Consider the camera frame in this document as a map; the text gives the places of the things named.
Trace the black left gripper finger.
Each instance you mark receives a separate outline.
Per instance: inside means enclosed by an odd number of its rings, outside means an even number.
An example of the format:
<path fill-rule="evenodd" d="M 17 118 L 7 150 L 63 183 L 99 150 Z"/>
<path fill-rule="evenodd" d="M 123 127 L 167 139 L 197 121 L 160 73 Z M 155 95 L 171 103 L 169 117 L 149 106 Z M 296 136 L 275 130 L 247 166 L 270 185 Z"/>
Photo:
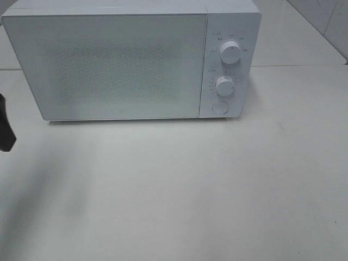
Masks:
<path fill-rule="evenodd" d="M 0 94 L 1 101 L 0 101 L 0 108 L 1 108 L 1 115 L 0 115 L 0 146 L 1 151 L 3 152 L 9 152 L 11 151 L 12 147 L 14 146 L 16 142 L 16 136 L 9 124 L 6 108 L 5 108 L 5 97 Z"/>

